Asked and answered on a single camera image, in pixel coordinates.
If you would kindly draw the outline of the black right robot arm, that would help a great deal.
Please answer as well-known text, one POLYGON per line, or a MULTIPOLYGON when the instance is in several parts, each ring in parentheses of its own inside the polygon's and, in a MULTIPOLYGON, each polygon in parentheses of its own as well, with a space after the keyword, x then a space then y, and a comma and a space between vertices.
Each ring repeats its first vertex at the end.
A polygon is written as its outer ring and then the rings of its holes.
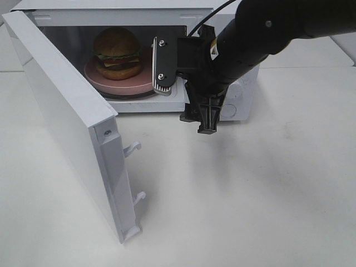
POLYGON ((202 21, 177 40, 177 74, 189 98, 180 120, 213 134, 229 86, 268 56, 294 39, 354 31, 354 1, 241 1, 219 34, 202 21))

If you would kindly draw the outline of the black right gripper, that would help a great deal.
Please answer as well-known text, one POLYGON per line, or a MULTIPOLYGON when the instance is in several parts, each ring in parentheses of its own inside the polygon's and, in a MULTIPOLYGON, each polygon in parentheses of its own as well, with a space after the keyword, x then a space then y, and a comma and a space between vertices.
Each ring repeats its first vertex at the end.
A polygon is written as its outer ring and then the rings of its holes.
POLYGON ((186 80, 189 103, 180 115, 183 122, 201 122, 197 132, 211 135, 217 131, 220 112, 229 83, 214 65, 211 49, 225 44, 230 25, 216 36, 215 28, 206 24, 198 30, 198 37, 177 39, 177 75, 186 80))

